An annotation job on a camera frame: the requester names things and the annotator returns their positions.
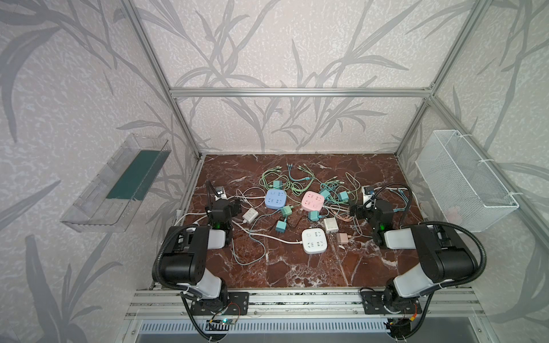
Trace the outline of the pink power strip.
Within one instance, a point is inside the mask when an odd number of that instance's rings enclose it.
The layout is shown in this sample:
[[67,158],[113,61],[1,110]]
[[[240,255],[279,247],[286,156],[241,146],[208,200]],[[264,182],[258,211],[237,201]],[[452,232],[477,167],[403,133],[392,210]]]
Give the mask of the pink power strip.
[[301,207],[307,212],[319,212],[325,203],[323,195],[307,191],[302,198]]

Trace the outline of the green charger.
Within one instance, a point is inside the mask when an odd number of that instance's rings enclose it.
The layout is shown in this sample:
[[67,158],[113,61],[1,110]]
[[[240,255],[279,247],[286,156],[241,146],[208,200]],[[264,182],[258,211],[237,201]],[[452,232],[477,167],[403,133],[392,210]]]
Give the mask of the green charger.
[[293,213],[293,206],[286,205],[280,211],[283,217],[289,217]]

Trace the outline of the white power strip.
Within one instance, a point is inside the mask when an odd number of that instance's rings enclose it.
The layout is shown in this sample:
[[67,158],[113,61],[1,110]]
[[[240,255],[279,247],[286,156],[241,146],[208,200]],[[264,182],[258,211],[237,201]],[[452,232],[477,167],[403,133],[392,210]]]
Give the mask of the white power strip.
[[322,254],[327,250],[327,235],[323,229],[306,229],[303,230],[301,236],[303,249],[306,254]]

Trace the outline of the blue power strip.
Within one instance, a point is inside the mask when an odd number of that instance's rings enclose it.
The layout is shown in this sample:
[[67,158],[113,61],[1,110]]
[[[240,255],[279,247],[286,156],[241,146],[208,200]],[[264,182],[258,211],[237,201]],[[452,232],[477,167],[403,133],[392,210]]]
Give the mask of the blue power strip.
[[270,210],[280,210],[286,205],[287,193],[284,190],[268,190],[264,204]]

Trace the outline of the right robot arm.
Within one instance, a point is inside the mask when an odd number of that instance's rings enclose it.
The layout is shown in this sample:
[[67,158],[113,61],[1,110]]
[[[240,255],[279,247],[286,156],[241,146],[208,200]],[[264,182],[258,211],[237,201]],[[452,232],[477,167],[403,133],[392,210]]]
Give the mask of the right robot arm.
[[387,283],[382,297],[386,307],[468,284],[479,278],[487,267],[488,256],[483,244],[457,224],[428,221],[397,229],[393,227],[393,208],[385,200],[353,204],[350,214],[368,221],[373,228],[373,241],[381,249],[417,253],[418,264]]

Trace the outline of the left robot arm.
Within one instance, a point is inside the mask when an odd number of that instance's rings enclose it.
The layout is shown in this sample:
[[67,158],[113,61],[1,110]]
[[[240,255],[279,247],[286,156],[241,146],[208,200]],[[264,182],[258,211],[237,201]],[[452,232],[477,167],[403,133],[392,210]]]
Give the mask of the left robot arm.
[[205,209],[208,224],[184,225],[183,218],[177,220],[169,228],[154,260],[153,280],[164,288],[181,291],[185,300],[226,307],[227,285],[207,269],[207,254],[229,245],[232,219],[241,212],[240,200],[218,199]]

